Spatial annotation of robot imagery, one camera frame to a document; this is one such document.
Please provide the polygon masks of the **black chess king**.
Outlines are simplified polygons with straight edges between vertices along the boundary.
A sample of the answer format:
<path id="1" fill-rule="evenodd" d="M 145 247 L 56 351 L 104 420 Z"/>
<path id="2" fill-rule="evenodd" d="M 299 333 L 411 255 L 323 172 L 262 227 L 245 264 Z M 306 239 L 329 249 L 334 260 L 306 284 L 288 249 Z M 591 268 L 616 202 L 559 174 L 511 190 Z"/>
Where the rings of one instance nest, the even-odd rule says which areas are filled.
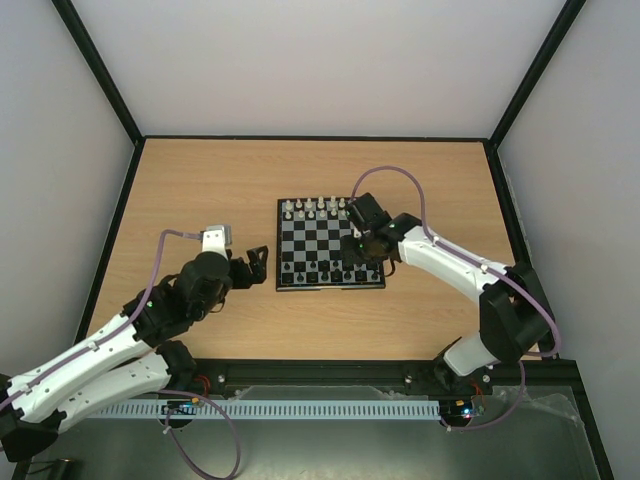
<path id="1" fill-rule="evenodd" d="M 331 282 L 340 284 L 343 282 L 343 274 L 339 270 L 334 270 L 331 272 Z"/>

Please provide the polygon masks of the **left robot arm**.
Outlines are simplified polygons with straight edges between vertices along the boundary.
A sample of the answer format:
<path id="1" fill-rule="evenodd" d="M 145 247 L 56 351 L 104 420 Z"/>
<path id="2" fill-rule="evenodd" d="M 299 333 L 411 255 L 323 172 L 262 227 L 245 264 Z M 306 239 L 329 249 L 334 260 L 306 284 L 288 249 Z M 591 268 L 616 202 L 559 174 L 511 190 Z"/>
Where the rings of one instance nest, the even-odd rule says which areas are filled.
<path id="1" fill-rule="evenodd" d="M 182 270 L 141 291 L 107 324 L 34 370 L 1 378 L 1 449 L 26 461 L 107 406 L 165 388 L 184 390 L 196 362 L 179 335 L 225 303 L 233 289 L 267 276 L 268 249 L 201 252 Z"/>

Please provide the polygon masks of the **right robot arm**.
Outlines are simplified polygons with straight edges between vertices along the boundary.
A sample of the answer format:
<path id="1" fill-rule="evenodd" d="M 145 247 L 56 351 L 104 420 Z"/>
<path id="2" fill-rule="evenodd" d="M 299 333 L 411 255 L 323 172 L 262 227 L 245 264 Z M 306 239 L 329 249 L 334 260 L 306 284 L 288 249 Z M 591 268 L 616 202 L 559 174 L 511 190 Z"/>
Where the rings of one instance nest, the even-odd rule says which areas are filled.
<path id="1" fill-rule="evenodd" d="M 530 265 L 508 266 L 478 256 L 431 232 L 413 215 L 391 217 L 369 193 L 350 201 L 345 214 L 354 227 L 341 239 L 346 263 L 404 263 L 454 287 L 478 307 L 478 332 L 438 355 L 436 379 L 443 389 L 458 391 L 482 367 L 534 355 L 531 348 L 557 332 Z"/>

